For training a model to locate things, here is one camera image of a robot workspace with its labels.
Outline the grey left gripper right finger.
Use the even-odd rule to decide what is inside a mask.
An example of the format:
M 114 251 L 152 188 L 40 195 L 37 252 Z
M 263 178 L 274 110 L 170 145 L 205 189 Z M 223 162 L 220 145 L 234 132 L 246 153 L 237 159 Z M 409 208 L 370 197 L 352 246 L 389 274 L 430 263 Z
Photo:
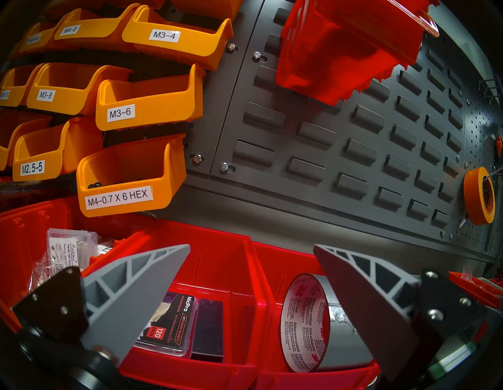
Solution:
M 313 253 L 384 383 L 460 383 L 480 359 L 487 309 L 447 274 L 327 245 Z

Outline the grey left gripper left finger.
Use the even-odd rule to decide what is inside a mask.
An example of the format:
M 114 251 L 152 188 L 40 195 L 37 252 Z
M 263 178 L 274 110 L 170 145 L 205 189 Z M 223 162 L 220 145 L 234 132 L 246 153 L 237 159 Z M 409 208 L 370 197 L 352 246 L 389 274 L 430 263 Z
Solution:
M 52 341 L 102 346 L 119 363 L 157 310 L 190 245 L 176 245 L 114 260 L 82 277 L 67 267 L 13 306 L 22 328 Z

